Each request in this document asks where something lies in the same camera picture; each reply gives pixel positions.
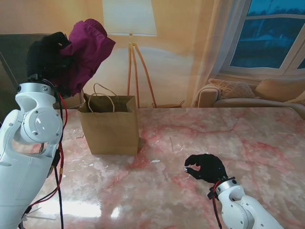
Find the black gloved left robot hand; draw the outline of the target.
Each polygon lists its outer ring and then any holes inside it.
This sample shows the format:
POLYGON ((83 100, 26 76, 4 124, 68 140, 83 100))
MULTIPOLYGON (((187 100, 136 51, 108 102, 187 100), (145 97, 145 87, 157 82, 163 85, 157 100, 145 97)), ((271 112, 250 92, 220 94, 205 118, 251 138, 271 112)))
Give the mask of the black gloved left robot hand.
POLYGON ((50 80, 63 75, 74 62, 73 56, 64 56, 61 50, 71 42, 62 32, 44 36, 35 41, 27 54, 26 69, 28 80, 50 80))

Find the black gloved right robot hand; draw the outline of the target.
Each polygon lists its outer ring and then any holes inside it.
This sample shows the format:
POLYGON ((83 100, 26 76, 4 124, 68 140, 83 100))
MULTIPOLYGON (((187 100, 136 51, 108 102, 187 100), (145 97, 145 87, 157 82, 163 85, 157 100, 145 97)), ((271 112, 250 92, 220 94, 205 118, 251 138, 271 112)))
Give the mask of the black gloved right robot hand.
POLYGON ((222 161, 211 154, 191 155, 185 160, 184 166, 189 175, 211 184, 228 178, 222 161))

